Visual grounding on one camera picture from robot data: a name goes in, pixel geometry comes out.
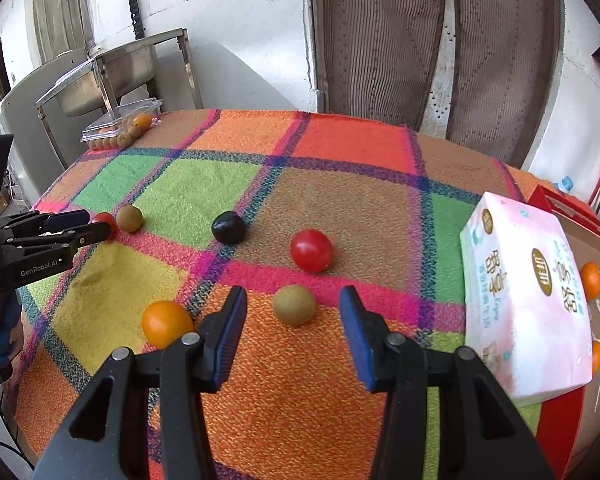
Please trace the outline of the red cardboard tray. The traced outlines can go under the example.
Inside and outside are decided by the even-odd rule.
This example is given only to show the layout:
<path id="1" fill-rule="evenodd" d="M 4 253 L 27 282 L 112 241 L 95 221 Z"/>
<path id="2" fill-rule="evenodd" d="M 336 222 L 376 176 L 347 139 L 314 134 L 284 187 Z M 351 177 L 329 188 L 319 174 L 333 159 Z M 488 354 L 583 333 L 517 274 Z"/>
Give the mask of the red cardboard tray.
<path id="1" fill-rule="evenodd" d="M 593 261 L 600 267 L 600 219 L 575 198 L 537 186 L 528 203 L 554 214 L 564 230 L 573 264 L 568 273 L 580 284 L 580 269 Z M 600 341 L 600 296 L 588 301 L 584 291 L 572 296 L 584 315 L 584 351 L 590 380 L 582 387 L 542 404 L 536 440 L 557 479 L 600 479 L 600 371 L 592 373 L 592 342 Z"/>

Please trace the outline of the brown corduroy trousers person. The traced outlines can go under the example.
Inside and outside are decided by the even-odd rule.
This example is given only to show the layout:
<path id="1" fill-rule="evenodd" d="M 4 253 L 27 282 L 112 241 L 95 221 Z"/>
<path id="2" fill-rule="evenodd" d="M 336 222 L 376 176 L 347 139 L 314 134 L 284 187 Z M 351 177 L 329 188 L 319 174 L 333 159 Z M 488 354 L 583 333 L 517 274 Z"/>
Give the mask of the brown corduroy trousers person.
<path id="1" fill-rule="evenodd" d="M 562 0 L 309 0 L 317 106 L 524 166 Z"/>

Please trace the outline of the blue detergent bottle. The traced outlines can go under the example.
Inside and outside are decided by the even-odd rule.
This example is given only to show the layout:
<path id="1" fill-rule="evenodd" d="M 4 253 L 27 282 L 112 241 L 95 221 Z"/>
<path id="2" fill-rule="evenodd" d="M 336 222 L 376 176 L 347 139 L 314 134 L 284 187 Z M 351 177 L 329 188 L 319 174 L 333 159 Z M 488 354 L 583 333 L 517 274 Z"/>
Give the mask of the blue detergent bottle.
<path id="1" fill-rule="evenodd" d="M 573 189 L 573 182 L 569 176 L 561 178 L 558 182 L 554 182 L 553 185 L 563 193 L 570 193 Z"/>

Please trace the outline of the yellow-green round fruit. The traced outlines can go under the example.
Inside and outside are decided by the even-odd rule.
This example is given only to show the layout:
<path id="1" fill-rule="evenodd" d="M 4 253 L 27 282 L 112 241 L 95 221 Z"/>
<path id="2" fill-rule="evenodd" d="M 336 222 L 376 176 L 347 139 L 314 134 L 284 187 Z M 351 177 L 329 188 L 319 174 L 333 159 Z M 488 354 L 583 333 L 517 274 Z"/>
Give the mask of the yellow-green round fruit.
<path id="1" fill-rule="evenodd" d="M 316 299 L 306 287 L 286 285 L 272 297 L 275 317 L 286 325 L 300 326 L 311 321 L 316 310 Z"/>

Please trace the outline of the orange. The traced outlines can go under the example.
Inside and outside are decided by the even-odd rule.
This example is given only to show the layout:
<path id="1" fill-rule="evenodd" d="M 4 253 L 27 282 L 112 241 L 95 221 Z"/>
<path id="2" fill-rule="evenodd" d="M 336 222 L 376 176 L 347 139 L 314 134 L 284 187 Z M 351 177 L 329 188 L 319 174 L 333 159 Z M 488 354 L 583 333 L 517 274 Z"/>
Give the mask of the orange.
<path id="1" fill-rule="evenodd" d="M 597 374 L 600 371 L 600 341 L 592 342 L 592 373 Z"/>
<path id="2" fill-rule="evenodd" d="M 188 311 L 174 301 L 161 300 L 143 310 L 140 326 L 147 341 L 157 349 L 165 349 L 172 342 L 194 330 Z"/>

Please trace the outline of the clear plastic fruit box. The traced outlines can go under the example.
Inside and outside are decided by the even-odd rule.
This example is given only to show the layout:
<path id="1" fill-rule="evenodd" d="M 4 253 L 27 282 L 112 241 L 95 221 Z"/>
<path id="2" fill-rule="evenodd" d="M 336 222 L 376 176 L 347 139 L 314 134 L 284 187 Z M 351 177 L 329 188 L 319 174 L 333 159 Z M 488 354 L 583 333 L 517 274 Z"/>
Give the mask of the clear plastic fruit box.
<path id="1" fill-rule="evenodd" d="M 124 150 L 160 122 L 161 107 L 156 98 L 119 105 L 85 127 L 80 141 L 93 151 Z"/>

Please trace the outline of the colourful plaid tablecloth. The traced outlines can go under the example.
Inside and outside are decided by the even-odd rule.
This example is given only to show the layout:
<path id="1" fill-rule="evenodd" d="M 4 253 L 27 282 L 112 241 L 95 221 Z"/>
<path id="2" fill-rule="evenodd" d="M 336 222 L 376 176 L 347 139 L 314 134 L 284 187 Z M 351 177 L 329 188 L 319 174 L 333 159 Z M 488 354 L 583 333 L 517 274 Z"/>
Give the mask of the colourful plaid tablecloth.
<path id="1" fill-rule="evenodd" d="M 19 433 L 42 453 L 112 350 L 147 350 L 148 304 L 173 300 L 200 320 L 239 285 L 248 316 L 230 379 L 204 398 L 219 476 L 364 479 L 384 398 L 356 378 L 340 289 L 353 285 L 423 346 L 455 349 L 465 325 L 460 230 L 483 193 L 523 201 L 538 185 L 489 156 L 370 120 L 165 114 L 125 150 L 84 154 L 35 204 L 93 214 L 132 204 L 145 224 L 22 292 L 24 348 L 5 393 Z M 247 225 L 236 245 L 211 233 L 228 210 Z M 321 273 L 291 259 L 291 237 L 305 229 L 334 246 Z M 272 297 L 286 285 L 313 292 L 311 321 L 275 317 Z"/>

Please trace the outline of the white pink tissue pack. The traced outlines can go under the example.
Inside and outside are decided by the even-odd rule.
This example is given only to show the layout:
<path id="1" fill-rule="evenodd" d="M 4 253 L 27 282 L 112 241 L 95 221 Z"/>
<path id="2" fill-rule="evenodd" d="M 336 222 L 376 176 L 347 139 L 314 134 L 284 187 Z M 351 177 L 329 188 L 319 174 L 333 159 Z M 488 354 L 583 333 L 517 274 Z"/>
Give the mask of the white pink tissue pack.
<path id="1" fill-rule="evenodd" d="M 460 249 L 465 344 L 514 403 L 584 386 L 584 315 L 572 296 L 583 286 L 569 276 L 574 260 L 554 214 L 486 192 L 460 231 Z"/>

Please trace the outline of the red tomato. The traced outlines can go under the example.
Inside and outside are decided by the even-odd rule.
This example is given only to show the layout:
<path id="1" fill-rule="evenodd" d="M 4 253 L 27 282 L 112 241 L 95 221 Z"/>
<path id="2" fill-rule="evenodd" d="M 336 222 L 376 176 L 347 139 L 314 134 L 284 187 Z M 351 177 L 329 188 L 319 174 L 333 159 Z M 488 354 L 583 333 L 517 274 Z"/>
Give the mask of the red tomato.
<path id="1" fill-rule="evenodd" d="M 332 264 L 334 246 L 321 231 L 305 229 L 291 237 L 290 254 L 291 259 L 301 270 L 321 273 Z"/>
<path id="2" fill-rule="evenodd" d="M 112 214 L 110 214 L 109 212 L 99 212 L 98 214 L 95 214 L 94 217 L 91 220 L 92 223 L 94 222 L 100 222 L 100 223 L 106 223 L 109 226 L 110 229 L 110 233 L 108 235 L 108 240 L 114 240 L 118 234 L 119 228 L 117 225 L 117 221 L 116 218 L 114 218 L 114 216 Z"/>

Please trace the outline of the orange mandarin in tray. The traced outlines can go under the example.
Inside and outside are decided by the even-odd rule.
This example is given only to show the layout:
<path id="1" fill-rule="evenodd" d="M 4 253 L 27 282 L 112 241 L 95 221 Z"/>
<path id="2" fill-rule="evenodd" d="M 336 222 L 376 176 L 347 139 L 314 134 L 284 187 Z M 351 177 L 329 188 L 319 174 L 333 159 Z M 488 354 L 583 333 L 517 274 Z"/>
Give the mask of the orange mandarin in tray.
<path id="1" fill-rule="evenodd" d="M 580 278 L 588 301 L 600 296 L 600 267 L 593 261 L 585 263 L 580 269 Z"/>

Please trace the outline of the brown kiwi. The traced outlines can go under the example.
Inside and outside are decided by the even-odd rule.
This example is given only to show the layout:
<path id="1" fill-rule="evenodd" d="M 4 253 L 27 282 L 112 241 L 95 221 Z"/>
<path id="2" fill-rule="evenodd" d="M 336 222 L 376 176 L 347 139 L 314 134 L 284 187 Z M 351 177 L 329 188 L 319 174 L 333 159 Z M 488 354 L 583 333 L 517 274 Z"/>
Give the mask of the brown kiwi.
<path id="1" fill-rule="evenodd" d="M 144 224 L 142 212 L 133 205 L 122 206 L 116 215 L 117 225 L 121 231 L 134 233 Z"/>

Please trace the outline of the dark purple plum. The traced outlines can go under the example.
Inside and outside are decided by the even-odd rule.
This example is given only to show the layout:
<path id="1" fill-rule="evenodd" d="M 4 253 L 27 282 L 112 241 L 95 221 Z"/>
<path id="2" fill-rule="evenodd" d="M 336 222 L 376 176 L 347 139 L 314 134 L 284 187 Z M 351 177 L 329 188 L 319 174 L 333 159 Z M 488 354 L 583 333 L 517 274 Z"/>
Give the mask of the dark purple plum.
<path id="1" fill-rule="evenodd" d="M 228 210 L 212 221 L 211 233 L 220 244 L 236 245 L 246 237 L 247 225 L 236 211 Z"/>

